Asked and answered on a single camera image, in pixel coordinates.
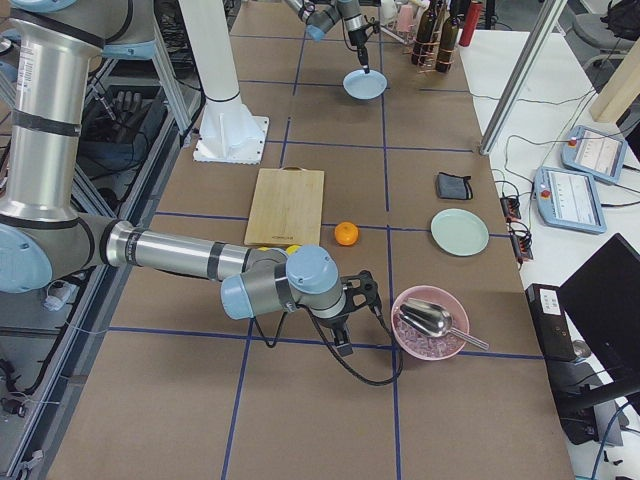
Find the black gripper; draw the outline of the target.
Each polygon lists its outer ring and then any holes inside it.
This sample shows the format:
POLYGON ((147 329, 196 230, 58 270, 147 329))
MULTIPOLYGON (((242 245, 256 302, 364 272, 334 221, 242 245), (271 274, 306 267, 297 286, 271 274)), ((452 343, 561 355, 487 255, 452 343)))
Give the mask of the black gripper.
POLYGON ((333 342, 340 356, 349 356, 353 347, 349 338, 348 317, 367 307, 376 318, 381 317, 381 298, 378 284, 368 270, 340 278, 341 297, 330 309, 319 314, 319 324, 333 334, 333 342))
POLYGON ((367 23, 360 26, 348 25, 350 43, 356 48, 357 56, 360 59, 360 64, 365 74, 370 73, 369 55, 366 44, 371 34, 375 32, 375 23, 367 23))

